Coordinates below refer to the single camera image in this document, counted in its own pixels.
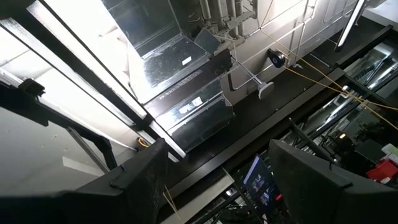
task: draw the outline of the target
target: fluorescent light fixture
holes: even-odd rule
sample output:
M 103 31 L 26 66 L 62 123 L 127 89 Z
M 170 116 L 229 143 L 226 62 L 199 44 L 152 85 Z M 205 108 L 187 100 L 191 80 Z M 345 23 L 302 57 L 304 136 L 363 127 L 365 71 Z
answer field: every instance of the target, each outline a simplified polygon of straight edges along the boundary
M 351 31 L 351 28 L 353 28 L 354 23 L 357 21 L 357 19 L 361 16 L 362 14 L 362 8 L 365 5 L 366 0 L 358 0 L 358 2 L 355 5 L 355 8 L 353 10 L 353 13 L 351 14 L 351 16 L 349 17 L 347 26 L 343 29 L 343 32 L 341 33 L 340 39 L 337 42 L 337 46 L 335 51 L 340 51 L 341 48 L 343 47 L 347 36 L 349 34 L 349 32 Z

